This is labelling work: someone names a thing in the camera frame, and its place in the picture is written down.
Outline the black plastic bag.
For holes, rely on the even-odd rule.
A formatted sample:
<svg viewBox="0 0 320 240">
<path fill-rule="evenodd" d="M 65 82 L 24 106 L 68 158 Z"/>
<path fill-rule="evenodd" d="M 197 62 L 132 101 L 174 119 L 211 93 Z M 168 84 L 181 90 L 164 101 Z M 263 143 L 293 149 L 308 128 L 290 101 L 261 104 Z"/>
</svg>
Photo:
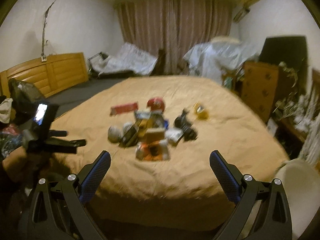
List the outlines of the black plastic bag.
<svg viewBox="0 0 320 240">
<path fill-rule="evenodd" d="M 187 119 L 188 113 L 184 108 L 181 115 L 174 121 L 174 126 L 182 130 L 185 141 L 196 140 L 197 138 L 197 132 L 192 128 L 193 124 Z"/>
</svg>

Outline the dark grey mattress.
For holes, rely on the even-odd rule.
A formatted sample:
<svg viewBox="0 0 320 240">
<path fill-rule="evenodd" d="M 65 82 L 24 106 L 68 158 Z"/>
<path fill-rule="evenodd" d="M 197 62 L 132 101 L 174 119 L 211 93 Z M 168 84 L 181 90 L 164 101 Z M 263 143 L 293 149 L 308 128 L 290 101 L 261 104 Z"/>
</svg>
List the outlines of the dark grey mattress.
<svg viewBox="0 0 320 240">
<path fill-rule="evenodd" d="M 124 80 L 124 78 L 89 80 L 54 94 L 48 97 L 47 101 L 60 106 L 56 113 L 56 117 L 59 117 L 90 99 L 95 94 L 111 88 L 115 84 Z"/>
</svg>

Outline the grey round ball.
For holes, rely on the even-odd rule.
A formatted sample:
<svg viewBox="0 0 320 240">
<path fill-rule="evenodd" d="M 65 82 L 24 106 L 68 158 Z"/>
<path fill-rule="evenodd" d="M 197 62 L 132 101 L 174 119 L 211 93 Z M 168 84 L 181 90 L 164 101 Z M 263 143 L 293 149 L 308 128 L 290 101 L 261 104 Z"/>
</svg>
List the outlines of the grey round ball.
<svg viewBox="0 0 320 240">
<path fill-rule="evenodd" d="M 120 143 L 123 137 L 122 130 L 117 126 L 110 126 L 108 129 L 107 137 L 111 143 Z"/>
</svg>

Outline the red rectangular carton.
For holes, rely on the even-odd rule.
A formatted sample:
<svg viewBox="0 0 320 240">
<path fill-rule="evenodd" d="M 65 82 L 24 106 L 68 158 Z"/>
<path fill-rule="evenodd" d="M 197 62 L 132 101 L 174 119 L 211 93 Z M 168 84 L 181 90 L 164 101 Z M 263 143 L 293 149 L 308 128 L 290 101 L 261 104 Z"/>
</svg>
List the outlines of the red rectangular carton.
<svg viewBox="0 0 320 240">
<path fill-rule="evenodd" d="M 111 107 L 110 116 L 116 116 L 123 113 L 134 112 L 136 110 L 138 110 L 138 102 L 116 105 Z"/>
</svg>

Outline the wooden headboard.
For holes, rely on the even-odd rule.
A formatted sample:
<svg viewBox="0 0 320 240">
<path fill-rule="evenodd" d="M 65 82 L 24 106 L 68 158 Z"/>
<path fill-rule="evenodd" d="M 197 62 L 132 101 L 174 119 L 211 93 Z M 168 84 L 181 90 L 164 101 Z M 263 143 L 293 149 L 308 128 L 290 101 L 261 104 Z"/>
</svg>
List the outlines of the wooden headboard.
<svg viewBox="0 0 320 240">
<path fill-rule="evenodd" d="M 10 79 L 22 80 L 35 85 L 45 97 L 88 81 L 83 53 L 47 56 L 47 61 L 33 59 L 1 72 L 1 94 L 10 96 Z"/>
</svg>

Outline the yellow crumpled wrapper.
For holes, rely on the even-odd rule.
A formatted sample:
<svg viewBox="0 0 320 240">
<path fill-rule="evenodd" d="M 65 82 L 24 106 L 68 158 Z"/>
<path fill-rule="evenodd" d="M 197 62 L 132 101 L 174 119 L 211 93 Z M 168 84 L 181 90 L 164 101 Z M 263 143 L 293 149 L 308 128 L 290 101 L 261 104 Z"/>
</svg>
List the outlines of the yellow crumpled wrapper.
<svg viewBox="0 0 320 240">
<path fill-rule="evenodd" d="M 206 107 L 202 103 L 200 103 L 200 102 L 195 103 L 193 109 L 194 109 L 194 114 L 196 115 L 196 118 L 198 120 L 208 120 L 209 119 L 208 109 L 206 109 Z"/>
</svg>

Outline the white plastic bucket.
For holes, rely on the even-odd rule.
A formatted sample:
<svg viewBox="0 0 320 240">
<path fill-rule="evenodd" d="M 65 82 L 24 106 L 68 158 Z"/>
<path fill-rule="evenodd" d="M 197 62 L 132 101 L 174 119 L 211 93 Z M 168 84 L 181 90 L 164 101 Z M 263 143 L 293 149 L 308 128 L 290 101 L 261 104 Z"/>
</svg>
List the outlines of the white plastic bucket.
<svg viewBox="0 0 320 240">
<path fill-rule="evenodd" d="M 319 172 L 301 159 L 287 161 L 277 171 L 292 220 L 292 238 L 298 239 L 319 210 Z"/>
</svg>

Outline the white wet wipes pack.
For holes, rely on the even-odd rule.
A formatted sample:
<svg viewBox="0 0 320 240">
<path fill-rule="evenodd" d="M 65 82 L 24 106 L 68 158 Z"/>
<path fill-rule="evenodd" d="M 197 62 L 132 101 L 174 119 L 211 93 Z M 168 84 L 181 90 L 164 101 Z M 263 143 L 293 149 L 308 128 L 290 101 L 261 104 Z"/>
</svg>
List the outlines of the white wet wipes pack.
<svg viewBox="0 0 320 240">
<path fill-rule="evenodd" d="M 173 127 L 165 131 L 165 138 L 171 145 L 176 145 L 183 137 L 183 131 L 179 128 Z"/>
</svg>

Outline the orange white snack packet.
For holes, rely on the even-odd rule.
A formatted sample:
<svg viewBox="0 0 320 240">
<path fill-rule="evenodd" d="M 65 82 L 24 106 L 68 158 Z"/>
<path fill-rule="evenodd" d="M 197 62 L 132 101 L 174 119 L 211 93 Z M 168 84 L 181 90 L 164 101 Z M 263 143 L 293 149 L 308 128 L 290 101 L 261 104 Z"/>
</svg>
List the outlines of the orange white snack packet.
<svg viewBox="0 0 320 240">
<path fill-rule="evenodd" d="M 136 159 L 140 161 L 166 161 L 170 159 L 167 139 L 149 144 L 139 142 L 136 148 Z"/>
</svg>

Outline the left white plastic cover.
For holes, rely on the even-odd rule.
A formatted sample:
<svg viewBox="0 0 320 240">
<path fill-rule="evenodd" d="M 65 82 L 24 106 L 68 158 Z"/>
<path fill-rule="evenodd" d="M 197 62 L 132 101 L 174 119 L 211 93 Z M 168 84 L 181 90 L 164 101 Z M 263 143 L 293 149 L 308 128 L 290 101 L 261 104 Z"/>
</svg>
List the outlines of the left white plastic cover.
<svg viewBox="0 0 320 240">
<path fill-rule="evenodd" d="M 149 76 L 156 63 L 157 57 L 139 49 L 131 43 L 124 43 L 116 55 L 99 52 L 88 58 L 89 70 L 98 76 L 132 73 Z"/>
</svg>

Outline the white plastic cover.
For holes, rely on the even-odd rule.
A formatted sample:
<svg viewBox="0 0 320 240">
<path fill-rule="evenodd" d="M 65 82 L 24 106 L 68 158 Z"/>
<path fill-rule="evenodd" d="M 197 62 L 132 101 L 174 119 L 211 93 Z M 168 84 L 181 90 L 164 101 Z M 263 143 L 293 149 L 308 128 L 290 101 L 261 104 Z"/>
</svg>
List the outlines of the white plastic cover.
<svg viewBox="0 0 320 240">
<path fill-rule="evenodd" d="M 157 57 L 139 49 L 131 43 L 124 43 L 116 55 L 99 52 L 88 58 L 89 70 L 98 76 L 132 73 L 149 76 L 156 63 Z"/>
<path fill-rule="evenodd" d="M 222 85 L 223 74 L 236 74 L 247 60 L 256 60 L 258 52 L 247 42 L 229 36 L 217 36 L 210 42 L 193 46 L 183 59 L 189 75 L 205 77 Z"/>
</svg>

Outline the wooden chest of drawers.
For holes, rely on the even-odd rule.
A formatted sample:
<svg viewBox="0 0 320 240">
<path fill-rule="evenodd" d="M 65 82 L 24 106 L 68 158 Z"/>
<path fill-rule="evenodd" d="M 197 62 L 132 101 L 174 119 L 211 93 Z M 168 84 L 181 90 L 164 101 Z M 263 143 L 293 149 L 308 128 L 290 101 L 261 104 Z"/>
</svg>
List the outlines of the wooden chest of drawers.
<svg viewBox="0 0 320 240">
<path fill-rule="evenodd" d="M 274 64 L 246 61 L 241 99 L 266 123 L 275 103 L 287 97 L 294 83 Z"/>
</svg>

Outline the right white plastic cover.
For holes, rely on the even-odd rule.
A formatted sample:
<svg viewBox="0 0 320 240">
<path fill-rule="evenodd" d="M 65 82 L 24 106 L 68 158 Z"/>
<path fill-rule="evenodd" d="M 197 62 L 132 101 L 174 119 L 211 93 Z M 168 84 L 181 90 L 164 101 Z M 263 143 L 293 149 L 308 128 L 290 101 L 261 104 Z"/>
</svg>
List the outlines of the right white plastic cover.
<svg viewBox="0 0 320 240">
<path fill-rule="evenodd" d="M 236 74 L 247 60 L 256 60 L 258 52 L 247 42 L 229 36 L 217 36 L 210 42 L 193 46 L 183 59 L 189 75 L 205 77 L 222 85 L 223 74 Z"/>
</svg>

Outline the black television screen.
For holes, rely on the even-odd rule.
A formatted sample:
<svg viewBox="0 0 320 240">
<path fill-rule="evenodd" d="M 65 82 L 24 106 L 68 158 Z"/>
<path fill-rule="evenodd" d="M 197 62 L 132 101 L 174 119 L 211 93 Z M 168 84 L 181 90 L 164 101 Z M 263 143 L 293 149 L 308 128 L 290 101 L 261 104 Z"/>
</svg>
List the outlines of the black television screen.
<svg viewBox="0 0 320 240">
<path fill-rule="evenodd" d="M 278 65 L 285 62 L 289 68 L 299 71 L 308 58 L 305 36 L 267 37 L 259 55 L 259 61 Z"/>
</svg>

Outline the pink-brown curtain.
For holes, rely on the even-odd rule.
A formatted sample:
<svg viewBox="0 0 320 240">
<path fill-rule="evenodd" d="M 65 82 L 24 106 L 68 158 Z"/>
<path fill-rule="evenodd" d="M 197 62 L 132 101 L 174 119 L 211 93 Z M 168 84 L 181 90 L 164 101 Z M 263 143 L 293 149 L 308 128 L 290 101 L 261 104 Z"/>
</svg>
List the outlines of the pink-brown curtain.
<svg viewBox="0 0 320 240">
<path fill-rule="evenodd" d="M 183 56 L 199 43 L 231 30 L 233 3 L 227 0 L 129 0 L 116 4 L 125 42 L 159 56 L 153 75 L 189 72 Z"/>
</svg>

